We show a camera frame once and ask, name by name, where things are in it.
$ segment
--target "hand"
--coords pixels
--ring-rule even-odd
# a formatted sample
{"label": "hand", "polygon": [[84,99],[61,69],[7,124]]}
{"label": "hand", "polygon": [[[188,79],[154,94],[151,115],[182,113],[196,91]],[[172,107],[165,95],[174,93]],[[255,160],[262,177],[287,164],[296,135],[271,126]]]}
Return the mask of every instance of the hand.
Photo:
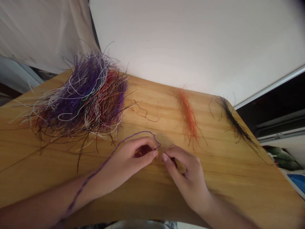
{"label": "hand", "polygon": [[127,181],[136,172],[149,165],[158,155],[157,150],[148,152],[142,157],[134,158],[134,154],[141,146],[148,145],[156,149],[158,144],[150,137],[142,137],[127,141],[101,171],[94,177],[95,198],[106,195]]}
{"label": "hand", "polygon": [[[177,170],[170,159],[172,157],[185,166],[185,174],[181,174]],[[202,214],[204,211],[207,211],[211,194],[204,181],[199,158],[176,145],[171,145],[162,154],[162,159],[188,206],[197,214]]]}

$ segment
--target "green object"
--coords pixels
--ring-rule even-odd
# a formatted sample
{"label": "green object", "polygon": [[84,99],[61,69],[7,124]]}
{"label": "green object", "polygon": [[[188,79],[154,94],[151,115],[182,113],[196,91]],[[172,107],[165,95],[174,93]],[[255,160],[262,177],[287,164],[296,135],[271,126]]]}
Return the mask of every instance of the green object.
{"label": "green object", "polygon": [[278,167],[290,171],[303,169],[302,166],[294,159],[294,157],[284,151],[282,148],[274,146],[264,146],[264,149],[268,153],[272,154],[272,157]]}

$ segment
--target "right hand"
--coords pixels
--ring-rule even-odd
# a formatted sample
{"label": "right hand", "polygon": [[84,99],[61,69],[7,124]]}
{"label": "right hand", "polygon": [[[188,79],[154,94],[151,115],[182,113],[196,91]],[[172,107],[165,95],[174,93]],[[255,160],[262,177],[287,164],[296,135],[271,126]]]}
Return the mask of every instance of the right hand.
{"label": "right hand", "polygon": [[[170,159],[172,157],[185,166],[186,173],[181,174],[177,170]],[[212,197],[204,181],[199,158],[172,144],[165,153],[162,153],[162,159],[188,206],[197,214],[206,212]]]}

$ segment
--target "white curtain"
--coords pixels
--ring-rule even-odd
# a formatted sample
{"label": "white curtain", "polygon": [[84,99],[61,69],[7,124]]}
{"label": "white curtain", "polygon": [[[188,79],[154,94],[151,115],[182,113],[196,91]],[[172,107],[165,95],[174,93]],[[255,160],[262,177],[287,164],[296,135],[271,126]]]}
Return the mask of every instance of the white curtain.
{"label": "white curtain", "polygon": [[0,1],[0,31],[0,55],[57,74],[97,49],[87,0]]}

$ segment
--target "wooden table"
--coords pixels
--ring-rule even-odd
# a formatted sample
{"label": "wooden table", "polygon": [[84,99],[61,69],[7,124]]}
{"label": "wooden table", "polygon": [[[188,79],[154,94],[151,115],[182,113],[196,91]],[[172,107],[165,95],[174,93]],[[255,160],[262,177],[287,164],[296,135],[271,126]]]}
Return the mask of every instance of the wooden table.
{"label": "wooden table", "polygon": [[[64,72],[34,89],[36,95],[28,92],[18,98],[41,95],[41,92],[62,85],[70,76]],[[123,116],[123,128],[119,131],[118,142],[136,132],[153,132],[162,147],[179,145],[197,155],[205,174],[209,189],[220,198],[236,205],[245,215],[263,228],[297,228],[304,218],[304,202],[288,181],[273,165],[268,155],[261,151],[262,161],[243,141],[236,144],[234,132],[221,108],[209,94],[187,91],[194,108],[197,123],[205,136],[194,149],[185,140],[184,121],[176,89],[166,85],[131,76],[130,94],[125,105],[141,101]],[[9,123],[24,112],[27,107],[5,107],[0,109],[0,129],[20,128],[17,121]],[[233,111],[244,126],[244,122]],[[0,131],[0,171],[32,154],[44,142],[28,129]],[[0,207],[28,198],[65,181],[97,168],[111,154],[114,146],[110,141],[98,140],[99,154],[93,143],[84,149],[79,174],[76,173],[78,155],[67,152],[68,144],[49,145],[43,153],[32,154],[19,163],[0,172]],[[131,177],[114,192],[85,206],[73,214],[66,227],[122,219],[166,219],[204,226],[205,223],[184,202],[174,182],[166,171],[160,157],[139,173]]]}

